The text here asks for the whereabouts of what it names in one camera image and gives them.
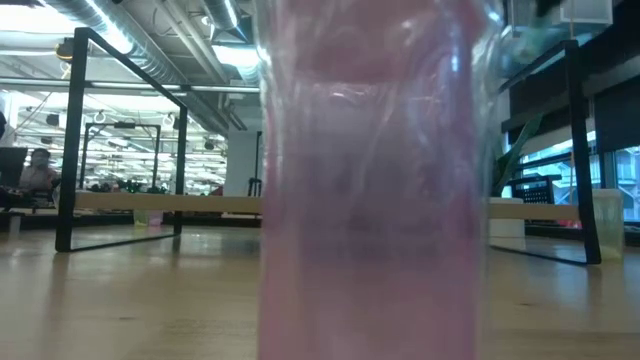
fluorescent light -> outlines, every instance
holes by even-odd
[[[253,47],[214,45],[213,51],[215,51],[218,60],[223,64],[251,68],[257,66],[260,62],[258,53]]]
[[[70,21],[51,7],[0,5],[0,31],[73,34],[83,24]]]
[[[122,140],[122,139],[109,139],[107,140],[107,142],[110,142],[114,145],[118,145],[118,146],[122,146],[122,147],[128,147],[129,146],[129,142],[127,140]]]

window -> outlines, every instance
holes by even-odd
[[[596,133],[591,131],[587,134],[590,147],[596,145]],[[558,162],[552,164],[546,164],[536,167],[528,167],[522,170],[522,176],[549,176],[560,175],[561,179],[553,181],[553,197],[556,204],[568,205],[572,202],[574,205],[578,203],[578,197],[576,193],[576,174],[573,170],[573,181],[571,176],[571,149],[573,147],[573,141],[567,140],[561,143],[555,144],[546,149],[542,149],[538,152],[528,154],[522,157],[522,164],[526,166],[527,163],[543,160],[552,156],[566,155],[561,157]],[[591,163],[591,184],[594,188],[600,188],[600,160],[598,156],[593,155],[590,157]]]
[[[622,191],[624,219],[640,221],[640,179],[636,175],[640,165],[640,147],[616,151],[616,176]]]

metal pipe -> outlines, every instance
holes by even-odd
[[[224,71],[224,68],[222,67],[222,64],[218,60],[218,57],[213,52],[211,46],[206,44],[204,40],[202,40],[202,34],[200,34],[198,30],[193,26],[185,11],[177,4],[175,0],[166,1],[167,4],[169,4],[169,6],[171,7],[172,13],[176,15],[178,21],[182,23],[182,26],[184,26],[189,34],[193,36],[193,41],[200,48],[200,50],[202,50],[202,53],[211,62],[211,65],[213,65],[213,67],[218,71],[218,74],[220,75],[220,79],[218,81],[228,83],[229,79],[226,72]]]
[[[209,76],[211,76],[213,81],[220,81],[219,80],[220,76],[217,74],[216,70],[213,68],[211,63],[207,62],[207,60],[202,56],[202,53],[193,44],[193,41],[191,41],[191,39],[189,39],[187,37],[187,34],[184,32],[184,30],[182,30],[182,27],[180,27],[180,25],[178,25],[178,23],[173,18],[171,13],[169,13],[169,10],[165,6],[164,2],[162,0],[154,0],[153,2],[156,5],[156,8],[160,12],[160,14],[165,17],[167,22],[169,22],[169,26],[171,26],[173,31],[176,32],[176,34],[178,35],[178,37],[180,38],[182,43],[187,47],[187,49],[189,49],[189,52],[191,52],[191,54],[193,54],[193,57],[196,59],[198,64],[200,64],[200,66],[202,66],[204,71]]]
[[[0,85],[4,86],[6,90],[12,90],[7,86],[19,86],[24,88],[33,87],[33,89],[27,89],[32,91],[42,91],[43,87],[46,88],[69,88],[68,80],[60,79],[44,79],[44,78],[14,78],[14,77],[0,77]],[[232,86],[232,85],[179,85],[179,84],[167,84],[162,85],[171,93],[184,93],[184,92],[214,92],[214,93],[234,93],[234,94],[259,94],[260,88],[254,86]],[[86,81],[86,89],[101,89],[101,90],[135,90],[135,91],[154,91],[153,87],[149,84],[140,83],[125,83],[125,82],[109,82],[109,81]]]

